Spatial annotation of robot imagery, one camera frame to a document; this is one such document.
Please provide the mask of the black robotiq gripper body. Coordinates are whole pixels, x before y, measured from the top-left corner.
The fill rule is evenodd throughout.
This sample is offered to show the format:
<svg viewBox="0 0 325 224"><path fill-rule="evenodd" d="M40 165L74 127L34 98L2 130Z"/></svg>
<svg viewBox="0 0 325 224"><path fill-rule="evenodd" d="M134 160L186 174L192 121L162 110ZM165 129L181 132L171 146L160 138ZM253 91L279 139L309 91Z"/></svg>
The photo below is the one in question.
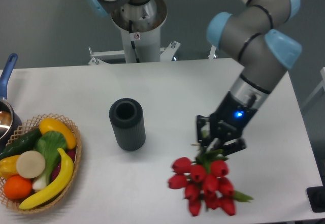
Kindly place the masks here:
<svg viewBox="0 0 325 224"><path fill-rule="evenodd" d="M228 92L216 111L209 116L210 139L218 139L222 145L239 139L244 128L257 112L257 109L253 108L256 99L256 95L253 94L247 104L242 104Z"/></svg>

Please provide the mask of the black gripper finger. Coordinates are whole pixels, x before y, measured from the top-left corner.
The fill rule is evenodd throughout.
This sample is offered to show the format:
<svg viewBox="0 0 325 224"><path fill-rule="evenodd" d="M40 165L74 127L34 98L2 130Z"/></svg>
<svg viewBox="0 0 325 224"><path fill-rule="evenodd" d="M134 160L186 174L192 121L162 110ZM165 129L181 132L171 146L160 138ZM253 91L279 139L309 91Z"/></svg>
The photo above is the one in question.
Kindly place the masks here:
<svg viewBox="0 0 325 224"><path fill-rule="evenodd" d="M230 144L222 145L221 149L222 155L228 156L230 154L246 149L246 141L243 138L238 138Z"/></svg>
<svg viewBox="0 0 325 224"><path fill-rule="evenodd" d="M210 136L210 121L208 117L198 115L196 117L197 142L200 145L210 145L212 142Z"/></svg>

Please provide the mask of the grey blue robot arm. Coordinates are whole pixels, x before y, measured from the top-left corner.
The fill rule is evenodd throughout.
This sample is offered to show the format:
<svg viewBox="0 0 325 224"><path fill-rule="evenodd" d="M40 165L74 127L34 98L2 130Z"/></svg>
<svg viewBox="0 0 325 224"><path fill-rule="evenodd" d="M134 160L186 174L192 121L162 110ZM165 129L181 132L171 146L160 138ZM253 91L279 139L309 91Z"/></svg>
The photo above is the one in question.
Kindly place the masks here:
<svg viewBox="0 0 325 224"><path fill-rule="evenodd" d="M163 60L160 27L166 20L163 0L87 0L99 16L110 15L120 29L128 63ZM246 10L217 14L207 40L243 66L243 71L211 115L196 118L200 153L223 155L246 147L244 128L301 54L301 45L278 31L300 8L300 0L242 0Z"/></svg>

